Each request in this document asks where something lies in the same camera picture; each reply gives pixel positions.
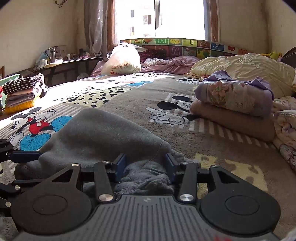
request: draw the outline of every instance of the black and white striped clothing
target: black and white striped clothing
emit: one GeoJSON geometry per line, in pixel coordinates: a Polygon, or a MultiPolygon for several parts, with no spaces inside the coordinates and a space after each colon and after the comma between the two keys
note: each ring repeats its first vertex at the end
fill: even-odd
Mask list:
{"type": "Polygon", "coordinates": [[[30,78],[10,80],[3,85],[3,93],[7,95],[16,91],[34,88],[36,85],[40,88],[44,87],[43,74],[38,74],[30,78]]]}

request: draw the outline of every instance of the bed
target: bed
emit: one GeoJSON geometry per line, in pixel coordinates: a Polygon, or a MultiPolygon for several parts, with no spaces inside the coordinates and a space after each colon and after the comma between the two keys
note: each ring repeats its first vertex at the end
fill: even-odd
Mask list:
{"type": "MultiPolygon", "coordinates": [[[[97,76],[51,87],[32,108],[0,121],[2,139],[19,150],[38,150],[67,121],[85,108],[100,108],[148,129],[203,168],[217,164],[271,194],[282,207],[275,234],[284,237],[294,228],[296,176],[272,143],[264,142],[208,121],[189,112],[195,78],[154,72],[97,76]]],[[[2,163],[2,183],[14,179],[14,163],[2,163]]],[[[198,196],[207,187],[199,184],[198,196]]],[[[10,240],[17,232],[4,218],[3,233],[10,240]]]]}

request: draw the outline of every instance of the window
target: window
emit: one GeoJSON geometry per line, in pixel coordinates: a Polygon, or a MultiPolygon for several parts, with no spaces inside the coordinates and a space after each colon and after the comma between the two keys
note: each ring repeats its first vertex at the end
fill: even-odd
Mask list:
{"type": "Polygon", "coordinates": [[[151,15],[144,15],[144,24],[151,24],[151,15]]]}
{"type": "Polygon", "coordinates": [[[182,0],[182,5],[190,7],[180,11],[179,0],[128,0],[129,4],[122,0],[108,0],[108,6],[111,6],[107,13],[108,50],[112,50],[120,40],[141,39],[147,34],[151,38],[218,42],[217,1],[182,0]],[[186,24],[176,18],[186,19],[186,24]]]}
{"type": "Polygon", "coordinates": [[[130,27],[130,36],[134,35],[134,27],[130,27]]]}

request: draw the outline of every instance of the metal screw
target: metal screw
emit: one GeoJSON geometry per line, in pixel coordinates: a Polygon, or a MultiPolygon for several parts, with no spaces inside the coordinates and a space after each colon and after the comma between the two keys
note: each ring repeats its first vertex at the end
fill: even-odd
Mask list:
{"type": "Polygon", "coordinates": [[[194,197],[191,194],[182,194],[180,196],[180,200],[182,200],[183,202],[190,202],[194,199],[194,197]]]}
{"type": "Polygon", "coordinates": [[[102,202],[109,202],[109,201],[113,200],[113,196],[110,194],[101,194],[99,196],[99,200],[102,202]]]}

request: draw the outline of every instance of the gray curtain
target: gray curtain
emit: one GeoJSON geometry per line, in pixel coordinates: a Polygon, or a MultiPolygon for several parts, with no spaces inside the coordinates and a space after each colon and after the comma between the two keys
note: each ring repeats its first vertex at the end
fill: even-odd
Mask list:
{"type": "Polygon", "coordinates": [[[84,30],[91,53],[107,54],[108,0],[84,0],[84,30]]]}

